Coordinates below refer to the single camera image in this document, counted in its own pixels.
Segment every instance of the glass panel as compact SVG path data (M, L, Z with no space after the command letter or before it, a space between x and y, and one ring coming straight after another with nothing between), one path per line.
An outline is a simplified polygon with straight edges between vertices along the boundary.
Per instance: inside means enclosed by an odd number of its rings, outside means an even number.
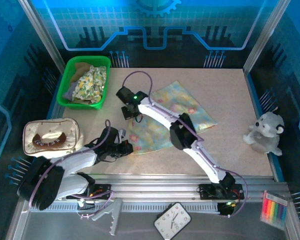
M13 178L20 177L11 169L16 167L13 158L25 157L25 124L47 116L55 91L52 76L58 78L59 72L18 1L0 1L0 109L10 117L0 111L0 239L18 200Z
M278 160L292 193L300 192L300 1L291 1L250 74L258 97L269 91L273 102L262 110L279 106L285 128Z
M113 67L242 68L277 0L33 3L66 62L104 55Z

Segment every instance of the colorful markers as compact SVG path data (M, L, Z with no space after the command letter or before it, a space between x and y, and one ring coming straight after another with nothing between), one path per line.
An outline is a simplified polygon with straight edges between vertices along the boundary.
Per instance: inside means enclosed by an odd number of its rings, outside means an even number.
M285 229L288 200L264 191L260 220L278 229Z

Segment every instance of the white stuffed toy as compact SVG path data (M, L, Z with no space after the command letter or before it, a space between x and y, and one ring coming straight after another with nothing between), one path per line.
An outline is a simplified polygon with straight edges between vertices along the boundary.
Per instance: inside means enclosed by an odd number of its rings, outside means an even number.
M278 148L280 137L284 132L285 124L280 115L269 111L263 114L254 125L249 126L249 134L243 135L243 141L259 153L268 154L270 152L277 156L282 155Z

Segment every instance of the clock face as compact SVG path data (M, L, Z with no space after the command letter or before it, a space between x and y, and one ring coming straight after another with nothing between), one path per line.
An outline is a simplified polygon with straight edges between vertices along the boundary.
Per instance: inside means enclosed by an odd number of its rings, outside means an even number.
M154 226L165 240L170 240L187 226L190 221L191 216L177 202L154 222Z

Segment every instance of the beige tabletop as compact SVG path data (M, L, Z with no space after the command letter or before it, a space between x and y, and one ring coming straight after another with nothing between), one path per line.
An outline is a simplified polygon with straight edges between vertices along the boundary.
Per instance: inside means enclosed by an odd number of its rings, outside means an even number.
M106 119L116 129L127 128L128 121L125 121L121 112L123 103L116 93L124 78L136 70L146 71L152 76L153 91L178 80L217 121L216 126L200 135L205 140L203 146L222 168L241 175L272 175L267 155L253 151L242 140L248 126L256 120L242 69L111 68L102 109L66 108L64 111L64 117L73 118L79 123L86 143L100 136ZM135 93L148 93L150 82L146 75L136 73L128 79L126 86ZM131 154L114 163L100 162L85 168L83 172L206 175L190 156L174 147L146 154Z

